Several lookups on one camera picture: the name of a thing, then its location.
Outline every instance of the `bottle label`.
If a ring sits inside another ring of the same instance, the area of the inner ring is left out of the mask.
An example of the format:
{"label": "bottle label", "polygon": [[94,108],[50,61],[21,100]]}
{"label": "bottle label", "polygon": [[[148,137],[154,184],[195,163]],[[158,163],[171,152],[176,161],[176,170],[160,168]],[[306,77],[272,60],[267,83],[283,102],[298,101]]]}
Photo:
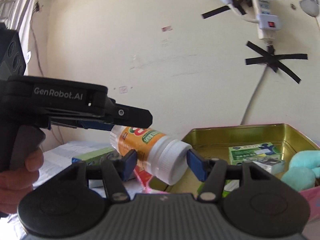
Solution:
{"label": "bottle label", "polygon": [[124,156],[128,151],[135,149],[138,153],[137,164],[145,169],[151,149],[164,136],[164,133],[153,129],[126,127],[119,137],[119,153]]}

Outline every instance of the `metal tin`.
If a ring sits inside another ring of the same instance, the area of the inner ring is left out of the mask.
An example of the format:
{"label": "metal tin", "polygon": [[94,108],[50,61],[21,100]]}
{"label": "metal tin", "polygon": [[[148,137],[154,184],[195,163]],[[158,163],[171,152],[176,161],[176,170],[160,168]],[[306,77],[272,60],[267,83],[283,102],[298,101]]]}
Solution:
{"label": "metal tin", "polygon": [[[297,152],[303,150],[320,150],[319,146],[308,137],[286,123],[240,125],[231,127],[199,128],[191,130],[183,141],[192,145],[204,158],[220,158],[229,163],[228,148],[232,146],[250,145],[272,142],[283,153],[285,171]],[[197,189],[201,185],[190,169],[173,186],[168,186],[157,178],[153,178],[151,189],[170,193],[193,193],[197,196]]]}

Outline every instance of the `power strip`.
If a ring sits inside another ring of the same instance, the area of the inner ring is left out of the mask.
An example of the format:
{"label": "power strip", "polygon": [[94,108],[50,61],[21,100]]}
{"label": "power strip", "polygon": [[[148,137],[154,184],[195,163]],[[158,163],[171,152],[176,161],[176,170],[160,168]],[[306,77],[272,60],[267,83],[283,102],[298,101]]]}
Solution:
{"label": "power strip", "polygon": [[271,14],[270,2],[272,0],[252,0],[254,13],[259,20],[258,37],[266,43],[272,43],[276,31],[281,29],[278,16]]}

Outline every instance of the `plastic bottle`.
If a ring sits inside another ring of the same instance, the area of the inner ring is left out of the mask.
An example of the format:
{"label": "plastic bottle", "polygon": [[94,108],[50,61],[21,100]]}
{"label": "plastic bottle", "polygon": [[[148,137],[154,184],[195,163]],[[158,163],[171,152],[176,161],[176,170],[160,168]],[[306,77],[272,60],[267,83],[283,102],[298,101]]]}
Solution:
{"label": "plastic bottle", "polygon": [[169,185],[177,183],[185,173],[186,153],[192,148],[153,129],[119,125],[112,128],[110,143],[121,155],[135,149],[138,166]]}

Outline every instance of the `turquoise plush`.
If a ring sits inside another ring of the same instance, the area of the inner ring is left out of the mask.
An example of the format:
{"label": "turquoise plush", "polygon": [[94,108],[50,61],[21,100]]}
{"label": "turquoise plush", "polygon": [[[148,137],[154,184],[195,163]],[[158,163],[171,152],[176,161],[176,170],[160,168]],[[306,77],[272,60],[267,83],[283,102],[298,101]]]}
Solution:
{"label": "turquoise plush", "polygon": [[296,191],[315,186],[320,178],[320,151],[301,151],[293,156],[282,181]]}

